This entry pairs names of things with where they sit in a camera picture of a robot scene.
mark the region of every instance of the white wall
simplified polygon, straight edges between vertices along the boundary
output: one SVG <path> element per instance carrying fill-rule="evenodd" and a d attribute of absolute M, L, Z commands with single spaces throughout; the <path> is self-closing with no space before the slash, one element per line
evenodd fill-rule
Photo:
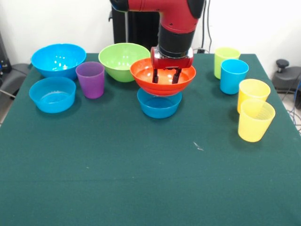
<path fill-rule="evenodd" d="M 275 60 L 301 66 L 300 0 L 211 0 L 211 52 L 231 46 L 256 53 L 272 75 Z M 69 42 L 87 52 L 113 43 L 109 0 L 0 0 L 0 31 L 11 63 L 29 62 L 37 49 Z M 193 47 L 201 43 L 198 24 Z M 205 48 L 209 39 L 206 36 Z"/>
<path fill-rule="evenodd" d="M 39 48 L 74 43 L 86 52 L 113 44 L 109 0 L 0 0 L 0 32 L 12 64 Z"/>

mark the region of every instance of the green bowl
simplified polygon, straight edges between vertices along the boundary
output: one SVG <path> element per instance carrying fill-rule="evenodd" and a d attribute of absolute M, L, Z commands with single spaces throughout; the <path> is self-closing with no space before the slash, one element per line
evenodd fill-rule
<path fill-rule="evenodd" d="M 104 48 L 98 55 L 106 72 L 120 82 L 134 81 L 130 67 L 138 60 L 151 56 L 147 48 L 133 43 L 118 43 Z"/>

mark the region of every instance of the blue cup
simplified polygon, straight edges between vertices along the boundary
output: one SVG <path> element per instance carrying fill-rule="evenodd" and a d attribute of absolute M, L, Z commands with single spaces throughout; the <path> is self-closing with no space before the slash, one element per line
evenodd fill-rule
<path fill-rule="evenodd" d="M 249 65 L 242 60 L 229 59 L 222 62 L 221 91 L 225 94 L 237 94 L 239 84 L 245 79 Z"/>

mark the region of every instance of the light green cup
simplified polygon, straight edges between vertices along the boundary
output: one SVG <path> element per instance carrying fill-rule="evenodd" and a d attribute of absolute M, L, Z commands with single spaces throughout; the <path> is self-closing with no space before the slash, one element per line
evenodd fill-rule
<path fill-rule="evenodd" d="M 222 62 L 227 59 L 239 59 L 240 52 L 234 48 L 218 48 L 214 55 L 214 75 L 221 79 Z"/>

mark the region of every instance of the purple cup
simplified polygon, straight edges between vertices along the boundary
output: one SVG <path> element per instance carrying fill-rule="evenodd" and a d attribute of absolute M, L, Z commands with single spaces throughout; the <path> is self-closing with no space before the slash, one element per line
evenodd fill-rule
<path fill-rule="evenodd" d="M 103 95 L 104 66 L 98 62 L 85 62 L 76 68 L 81 89 L 85 97 L 96 99 Z"/>

